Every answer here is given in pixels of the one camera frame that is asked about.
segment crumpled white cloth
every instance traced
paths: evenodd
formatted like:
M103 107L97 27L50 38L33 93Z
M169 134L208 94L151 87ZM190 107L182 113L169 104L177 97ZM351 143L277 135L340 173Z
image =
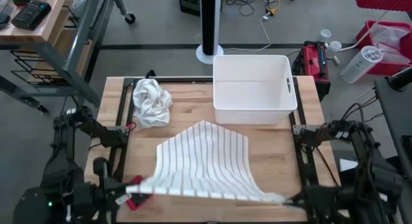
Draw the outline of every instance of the crumpled white cloth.
M142 79L133 92L135 114L143 128L164 127L169 124L172 96L155 79Z
M202 121L158 145L154 175L126 192L283 203L258 188L248 157L247 136Z

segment striped cloth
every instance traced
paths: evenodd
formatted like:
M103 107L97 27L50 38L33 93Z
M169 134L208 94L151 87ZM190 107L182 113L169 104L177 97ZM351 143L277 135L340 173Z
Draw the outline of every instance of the striped cloth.
M249 167L247 136L206 121L158 145L154 175L126 191L277 203L285 200L257 187Z

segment gray floor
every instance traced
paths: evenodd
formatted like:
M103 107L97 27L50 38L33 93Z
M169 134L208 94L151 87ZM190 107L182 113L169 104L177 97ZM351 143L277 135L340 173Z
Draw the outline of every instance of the gray floor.
M198 17L183 14L179 10L178 0L124 0L128 10L134 12L137 25L128 26L113 9L112 18L104 39L104 44L192 44L200 33ZM220 43L266 43L259 20L264 13L264 6L254 3L255 14L243 17L236 6L223 6L221 14ZM364 22L376 19L382 11L357 8L355 0L283 0L277 15L265 26L273 43L302 43L314 40L320 29L332 31L335 40L351 43ZM385 20L410 23L404 12L390 12ZM290 53L291 49L265 50L258 54ZM364 77L356 84L346 84L338 74L355 54L351 50L339 54L341 66L329 63L332 88L322 101L326 120L340 118L356 97L372 87L376 76ZM228 54L250 54L242 51L228 51ZM2 74L21 84L8 73L15 68L12 56L7 51L0 51ZM91 86L101 94L106 77L140 76L148 70L155 70L158 75L211 75L212 68L199 63L194 50L138 50L138 51L102 51L95 66ZM360 99L367 100L372 93ZM36 111L18 103L0 93L0 222L11 223L12 211L17 199L29 187L40 182L42 169L50 157L49 144L52 140L52 121L62 107L62 98L40 98L50 110L50 114L40 116ZM66 108L73 107L68 100ZM380 113L378 103L365 109L366 118ZM375 131L374 137L382 142L380 150L384 156L396 154L391 143L384 118L370 123ZM79 133L77 137L76 157L83 166L87 157L89 139ZM335 154L344 154L351 146L333 143Z

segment white storage box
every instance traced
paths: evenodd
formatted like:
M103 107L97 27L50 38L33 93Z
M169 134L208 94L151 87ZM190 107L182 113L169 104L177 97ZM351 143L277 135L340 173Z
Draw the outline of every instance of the white storage box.
M219 124L277 124L297 107L283 55L217 55L213 105Z

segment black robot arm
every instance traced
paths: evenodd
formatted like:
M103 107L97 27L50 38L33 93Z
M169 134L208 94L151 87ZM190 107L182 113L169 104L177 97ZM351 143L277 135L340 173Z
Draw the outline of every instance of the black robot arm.
M107 223L107 210L125 192L126 184L111 178L111 166L105 158L93 161L99 185L84 182L83 170L75 163L75 132L80 129L99 138L104 147L127 147L124 127L104 127L89 108L69 109L54 120L53 153L46 163L39 187L28 189L14 210L15 224L88 223L99 210L98 222Z
M386 162L378 150L372 128L356 121L336 120L321 127L301 126L295 134L301 145L318 147L323 141L342 140L355 149L358 166L351 185L338 187L309 186L285 205L317 209L320 223L389 223L386 215L396 213L402 189L402 177ZM350 218L338 213L348 210Z

